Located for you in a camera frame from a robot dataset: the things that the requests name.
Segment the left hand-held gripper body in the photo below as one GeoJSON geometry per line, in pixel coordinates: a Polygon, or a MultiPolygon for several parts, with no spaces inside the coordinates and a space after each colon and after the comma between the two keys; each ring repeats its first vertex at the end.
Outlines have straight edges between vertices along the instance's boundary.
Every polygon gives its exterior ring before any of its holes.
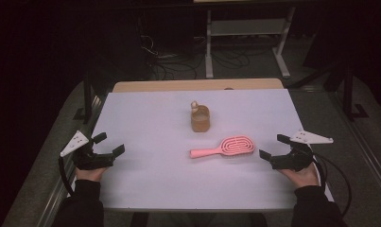
{"type": "Polygon", "coordinates": [[[71,140],[62,149],[60,157],[72,154],[74,165],[81,170],[92,170],[113,165],[115,157],[112,153],[98,154],[93,150],[94,137],[87,137],[83,132],[76,131],[71,140]]]}

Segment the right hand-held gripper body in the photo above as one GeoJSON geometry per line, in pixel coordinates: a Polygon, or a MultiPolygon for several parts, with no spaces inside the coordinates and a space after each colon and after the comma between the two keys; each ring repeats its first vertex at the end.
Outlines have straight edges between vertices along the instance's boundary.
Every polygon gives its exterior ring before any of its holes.
{"type": "Polygon", "coordinates": [[[313,132],[298,130],[290,138],[290,152],[286,155],[271,156],[273,169],[293,169],[300,171],[314,160],[311,145],[332,144],[333,138],[324,137],[313,132]]]}

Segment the pink hairbrush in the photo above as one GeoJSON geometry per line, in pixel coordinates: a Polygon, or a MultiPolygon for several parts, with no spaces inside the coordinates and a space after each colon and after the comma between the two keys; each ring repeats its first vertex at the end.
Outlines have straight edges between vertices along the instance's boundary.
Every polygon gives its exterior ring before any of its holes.
{"type": "Polygon", "coordinates": [[[223,139],[217,148],[191,149],[190,157],[195,159],[216,154],[223,156],[236,156],[253,153],[254,150],[255,144],[250,137],[245,135],[237,135],[223,139]]]}

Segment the brown cylindrical cup holder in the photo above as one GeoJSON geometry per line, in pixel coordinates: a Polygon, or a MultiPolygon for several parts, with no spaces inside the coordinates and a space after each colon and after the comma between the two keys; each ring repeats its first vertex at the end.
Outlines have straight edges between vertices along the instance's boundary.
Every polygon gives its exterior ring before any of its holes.
{"type": "Polygon", "coordinates": [[[210,129],[210,111],[197,101],[191,103],[191,127],[194,132],[207,132],[210,129]]]}

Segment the person's left hand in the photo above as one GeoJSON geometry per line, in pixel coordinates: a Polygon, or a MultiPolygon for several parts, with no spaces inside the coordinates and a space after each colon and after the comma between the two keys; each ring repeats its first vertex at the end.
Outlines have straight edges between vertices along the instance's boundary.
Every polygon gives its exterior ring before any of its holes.
{"type": "Polygon", "coordinates": [[[78,180],[86,180],[92,182],[100,182],[104,172],[107,170],[106,167],[92,169],[92,170],[81,170],[76,169],[76,177],[78,180]]]}

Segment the person's right hand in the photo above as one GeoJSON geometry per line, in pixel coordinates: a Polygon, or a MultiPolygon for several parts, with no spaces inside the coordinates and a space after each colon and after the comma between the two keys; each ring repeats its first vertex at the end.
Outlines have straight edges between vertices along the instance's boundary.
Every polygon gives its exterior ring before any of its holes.
{"type": "Polygon", "coordinates": [[[318,178],[317,170],[313,164],[300,171],[291,169],[280,169],[280,173],[285,175],[297,189],[306,186],[319,186],[320,181],[318,178]]]}

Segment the black metal stand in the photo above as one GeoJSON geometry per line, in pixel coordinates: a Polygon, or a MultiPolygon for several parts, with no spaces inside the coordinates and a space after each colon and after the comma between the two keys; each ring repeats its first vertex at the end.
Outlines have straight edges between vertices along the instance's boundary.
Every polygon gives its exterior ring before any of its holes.
{"type": "Polygon", "coordinates": [[[82,120],[84,124],[87,124],[92,116],[93,110],[93,88],[88,72],[83,76],[83,101],[83,106],[76,110],[74,120],[82,120]]]}
{"type": "Polygon", "coordinates": [[[354,122],[356,118],[367,118],[368,114],[360,104],[353,103],[354,75],[351,64],[345,63],[345,74],[343,81],[342,110],[347,118],[354,122]]]}

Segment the white table cover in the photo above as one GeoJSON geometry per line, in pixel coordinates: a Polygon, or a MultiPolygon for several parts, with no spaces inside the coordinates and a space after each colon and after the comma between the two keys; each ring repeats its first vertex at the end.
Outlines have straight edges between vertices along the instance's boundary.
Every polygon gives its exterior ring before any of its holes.
{"type": "Polygon", "coordinates": [[[192,159],[193,148],[216,148],[222,139],[246,135],[272,155],[289,147],[278,134],[302,128],[285,89],[111,93],[95,132],[109,153],[125,145],[101,182],[107,209],[127,211],[273,211],[293,207],[292,183],[258,153],[192,159]],[[194,132],[191,103],[210,111],[210,129],[194,132]]]}

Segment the wooden table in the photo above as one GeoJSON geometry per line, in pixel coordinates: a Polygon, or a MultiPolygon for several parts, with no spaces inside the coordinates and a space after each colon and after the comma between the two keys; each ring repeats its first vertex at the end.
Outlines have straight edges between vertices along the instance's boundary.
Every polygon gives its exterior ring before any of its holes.
{"type": "Polygon", "coordinates": [[[284,85],[279,79],[192,79],[122,81],[117,82],[114,85],[113,92],[127,93],[257,89],[284,89],[284,85]]]}

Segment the metal floor rail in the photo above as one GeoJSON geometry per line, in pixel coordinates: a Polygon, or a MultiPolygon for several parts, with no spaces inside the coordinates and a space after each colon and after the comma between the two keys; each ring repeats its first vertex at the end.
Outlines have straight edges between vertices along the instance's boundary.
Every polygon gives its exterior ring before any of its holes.
{"type": "Polygon", "coordinates": [[[340,115],[343,122],[346,124],[347,128],[351,132],[353,138],[355,139],[355,142],[359,146],[359,149],[362,152],[363,159],[367,166],[369,167],[370,171],[373,174],[373,177],[376,179],[377,183],[379,184],[381,188],[381,165],[378,161],[378,159],[373,154],[372,148],[370,147],[368,141],[363,136],[363,131],[361,131],[358,126],[356,125],[353,118],[350,118],[343,110],[341,101],[338,98],[336,93],[330,93],[329,99],[333,103],[335,109],[338,111],[338,114],[340,115]]]}
{"type": "Polygon", "coordinates": [[[61,158],[60,153],[71,140],[76,131],[83,132],[87,137],[91,136],[96,121],[100,115],[100,111],[102,110],[103,101],[103,97],[93,97],[92,116],[87,124],[84,124],[82,120],[74,120],[74,117],[72,118],[76,126],[72,131],[67,132],[67,138],[62,140],[63,144],[60,148],[57,149],[55,163],[58,179],[51,184],[51,194],[46,200],[46,205],[41,212],[40,218],[37,221],[35,227],[51,227],[62,201],[73,193],[72,184],[74,183],[75,179],[75,165],[72,160],[73,155],[69,154],[61,158]]]}

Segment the grey metal desk frame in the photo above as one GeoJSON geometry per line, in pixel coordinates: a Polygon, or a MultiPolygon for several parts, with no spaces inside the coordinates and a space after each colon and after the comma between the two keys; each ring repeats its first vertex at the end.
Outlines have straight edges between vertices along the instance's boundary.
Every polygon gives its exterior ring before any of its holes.
{"type": "Polygon", "coordinates": [[[206,54],[205,54],[205,73],[206,78],[214,77],[211,40],[219,36],[243,36],[243,35],[279,35],[279,43],[272,48],[272,53],[281,71],[282,77],[290,77],[286,62],[282,52],[285,47],[288,32],[296,8],[291,7],[287,11],[285,18],[279,19],[251,19],[251,20],[223,20],[215,21],[212,19],[212,11],[207,11],[206,21],[206,54]]]}

